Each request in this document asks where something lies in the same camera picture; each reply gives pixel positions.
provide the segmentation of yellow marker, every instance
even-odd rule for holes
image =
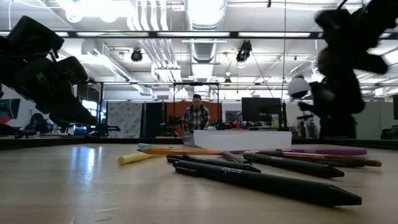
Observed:
[[[149,158],[153,158],[153,157],[157,157],[159,155],[150,155],[150,154],[146,154],[143,152],[138,152],[138,153],[134,153],[134,154],[130,154],[130,155],[125,155],[125,156],[121,156],[118,159],[119,165],[125,165],[125,164],[129,164],[132,162],[137,162],[137,161],[141,161],[144,159],[149,159]]]

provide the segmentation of wooden table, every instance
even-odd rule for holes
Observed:
[[[394,151],[369,150],[382,167],[342,168],[346,176],[336,180],[255,165],[263,173],[328,182],[363,198],[362,206],[328,208],[176,174],[164,157],[118,166],[118,156],[136,149],[87,144],[0,151],[1,223],[397,223]]]

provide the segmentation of white box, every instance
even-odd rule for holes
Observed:
[[[288,149],[292,145],[290,131],[199,131],[193,133],[195,145],[222,151]]]

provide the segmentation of plaid shirt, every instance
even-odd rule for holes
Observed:
[[[194,130],[204,130],[209,126],[210,114],[205,106],[201,106],[199,110],[195,111],[193,106],[185,110],[183,123],[184,131],[193,133]]]

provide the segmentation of purple marker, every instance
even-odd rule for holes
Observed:
[[[287,152],[324,154],[334,156],[362,156],[368,152],[366,149],[291,149]]]

